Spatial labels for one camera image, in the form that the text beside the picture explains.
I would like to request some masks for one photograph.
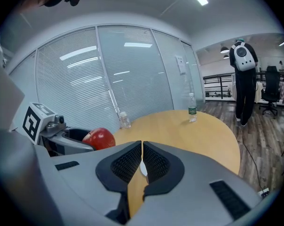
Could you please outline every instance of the white backpack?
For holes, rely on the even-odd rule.
[[[255,68],[256,64],[250,51],[245,47],[245,43],[233,45],[236,67],[240,71],[246,71]]]

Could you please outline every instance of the round table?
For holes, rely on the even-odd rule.
[[[116,145],[129,141],[153,141],[208,156],[238,174],[240,151],[237,140],[226,124],[214,116],[197,112],[197,121],[189,122],[188,110],[172,110],[143,116],[131,128],[114,134]],[[138,169],[128,184],[128,203],[133,216],[143,204],[147,185]]]

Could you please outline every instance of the person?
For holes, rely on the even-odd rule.
[[[235,46],[244,42],[244,39],[237,39]],[[245,43],[245,47],[250,51],[255,65],[258,64],[258,58],[251,45]],[[245,126],[252,115],[255,94],[256,94],[256,69],[250,69],[246,71],[239,71],[236,65],[236,59],[234,55],[234,49],[230,49],[230,65],[235,68],[236,78],[236,120],[241,122],[242,126]]]
[[[280,66],[281,66],[281,68],[279,69],[279,71],[280,71],[280,72],[284,72],[284,65],[283,65],[283,63],[282,63],[282,60],[280,60],[279,64],[280,64]]]

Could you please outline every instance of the black office chair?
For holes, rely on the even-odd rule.
[[[261,105],[259,106],[259,109],[265,108],[265,110],[262,112],[262,115],[266,111],[271,111],[275,118],[278,114],[278,110],[275,108],[273,103],[280,100],[280,73],[277,71],[276,66],[267,67],[267,70],[265,72],[265,80],[266,87],[265,91],[262,93],[261,98],[268,101],[268,105]]]

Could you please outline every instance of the black pants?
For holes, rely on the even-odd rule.
[[[252,115],[255,94],[256,75],[236,74],[236,117],[241,119],[241,124],[245,125]]]

